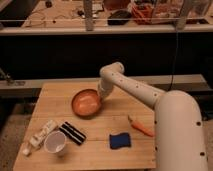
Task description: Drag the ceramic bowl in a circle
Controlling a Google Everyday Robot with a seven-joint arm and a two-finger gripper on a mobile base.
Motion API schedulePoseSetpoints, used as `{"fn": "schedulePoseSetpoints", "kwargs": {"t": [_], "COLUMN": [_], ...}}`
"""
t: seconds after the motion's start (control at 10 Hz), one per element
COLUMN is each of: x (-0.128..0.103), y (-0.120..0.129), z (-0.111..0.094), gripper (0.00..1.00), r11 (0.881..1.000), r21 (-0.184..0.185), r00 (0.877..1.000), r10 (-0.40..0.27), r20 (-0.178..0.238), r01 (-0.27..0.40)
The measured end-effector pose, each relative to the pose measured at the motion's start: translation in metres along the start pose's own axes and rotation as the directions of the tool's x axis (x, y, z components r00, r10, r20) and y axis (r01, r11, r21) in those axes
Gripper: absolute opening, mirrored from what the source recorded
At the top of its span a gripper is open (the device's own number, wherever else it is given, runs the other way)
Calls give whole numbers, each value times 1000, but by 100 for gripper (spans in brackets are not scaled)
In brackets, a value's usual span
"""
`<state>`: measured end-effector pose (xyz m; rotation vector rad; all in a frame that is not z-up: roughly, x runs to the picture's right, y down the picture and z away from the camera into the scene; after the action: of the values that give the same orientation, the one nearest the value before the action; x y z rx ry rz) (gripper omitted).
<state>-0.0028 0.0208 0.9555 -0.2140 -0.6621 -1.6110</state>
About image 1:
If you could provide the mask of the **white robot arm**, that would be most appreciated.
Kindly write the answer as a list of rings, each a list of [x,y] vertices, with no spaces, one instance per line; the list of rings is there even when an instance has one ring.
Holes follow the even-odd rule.
[[[117,86],[154,111],[155,171],[208,171],[201,111],[180,90],[164,91],[123,75],[115,62],[99,71],[98,92],[106,98]]]

